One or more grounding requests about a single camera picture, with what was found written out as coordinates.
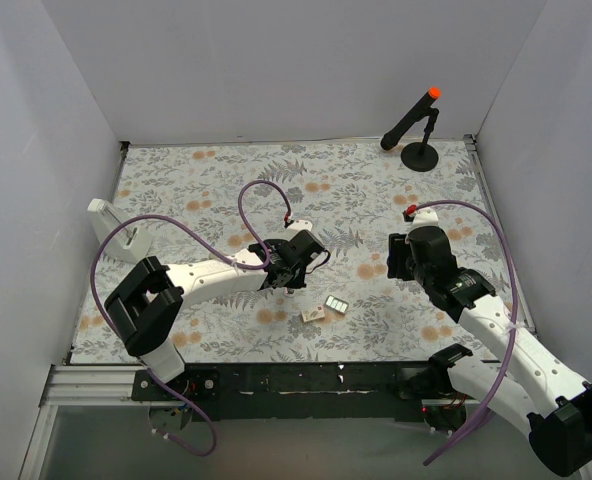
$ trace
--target metal frame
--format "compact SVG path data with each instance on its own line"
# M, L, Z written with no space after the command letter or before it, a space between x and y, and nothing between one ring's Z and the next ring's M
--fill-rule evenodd
M352 139L356 141L369 139ZM480 158L476 149L474 135L465 135L463 141L472 161L474 174L481 186L483 200L488 211L500 224L498 213L494 207L489 187L483 174ZM123 166L120 162L118 173ZM525 301L523 290L517 279L520 307L525 320L535 329L534 322ZM143 368L139 365L130 366L58 366L53 367L47 380L41 408L32 433L25 461L21 468L19 480L34 480L40 477L50 439L56 421L59 406L177 406L178 401L137 402L131 400L134 378ZM438 406L450 403L445 399L421 400L424 406ZM478 404L475 400L467 400L466 405ZM583 480L592 480L592 462L579 470Z
M501 230L503 230L503 225L498 216L498 212L496 211L496 207L494 207L494 202L489 191L489 186L487 185L487 180L485 179L485 174L483 173L483 166L480 162L478 150L476 149L476 137L473 134L467 134L463 137L463 142L465 142L465 146L467 147L467 154L469 155L469 159L472 161L472 165L474 167L474 175L476 175L476 178L480 185L483 194L483 201L485 202L487 211L490 213L492 217L494 217L494 220L500 226ZM532 333L536 334L536 325L534 324L532 314L529 311L527 302L525 301L525 294L523 293L523 287L521 287L520 285L518 273L516 273L516 287L518 290L518 300L520 302L519 307L523 315L525 316L525 322L527 323L527 326L530 328Z
M20 470L19 480L37 480L45 463L49 441L56 422L57 406L41 407L36 425L29 441L25 460Z

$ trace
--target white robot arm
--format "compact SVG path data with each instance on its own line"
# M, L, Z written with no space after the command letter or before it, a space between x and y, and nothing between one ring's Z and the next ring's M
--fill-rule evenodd
M388 277L416 280L431 302L503 358L509 332L516 340L508 372L488 408L528 437L532 449L554 473L571 475L592 460L592 384L509 319L503 301L477 271L458 267L449 240L431 208L413 217L406 235L389 237ZM434 378L482 400L497 371L452 345L430 359Z
M311 222L291 223L279 238L266 240L270 262L260 266L265 254L251 245L231 256L232 265L206 260L186 265L161 265L156 257L140 261L105 301L127 352L138 357L164 383L185 370L169 332L178 313L215 297L265 288L303 288L306 268L325 247L311 233Z

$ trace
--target floral patterned surface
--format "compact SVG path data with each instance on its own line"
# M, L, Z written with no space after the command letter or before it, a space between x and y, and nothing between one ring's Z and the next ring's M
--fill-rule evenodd
M416 173L400 161L400 149L383 152L376 141L325 144L131 148L115 204L130 215L160 213L194 228L226 253L252 242L236 200L247 182L280 184L294 218L311 220L332 251L331 261L308 277L308 288L239 293L185 310L172 339L187 362L425 360L460 342L481 358L493 358L469 333L434 308L414 282L387 279L387 238L405 232L401 212L410 203L458 199L484 208L463 142L433 142L438 167ZM269 187L245 199L261 236L282 228L284 207ZM459 263L486 275L510 298L500 247L485 220L457 207L440 209L441 226ZM206 251L174 226L145 225L155 236L150 254L162 263L191 263ZM104 299L131 269L105 257L98 269ZM303 323L301 310L328 295L347 300L345 316ZM71 363L134 363L104 325L88 292L74 339Z

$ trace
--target white bracket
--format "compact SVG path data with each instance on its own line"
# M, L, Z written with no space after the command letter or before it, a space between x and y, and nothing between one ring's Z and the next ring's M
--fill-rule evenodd
M99 198L94 198L89 203L87 212L99 243L102 243L118 225L130 218L120 208ZM147 256L152 241L152 235L143 227L130 225L109 241L105 253L116 260L138 263Z

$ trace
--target black bracket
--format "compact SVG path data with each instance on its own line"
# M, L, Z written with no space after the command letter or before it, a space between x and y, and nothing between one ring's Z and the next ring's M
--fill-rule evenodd
M552 472L568 477L592 460L592 385L570 401L559 398L557 410L543 418L528 415L529 443Z
M167 270L158 258L147 257L105 300L105 309L132 357L151 352L167 339L183 303L183 289L174 286ZM150 301L148 294L156 297Z

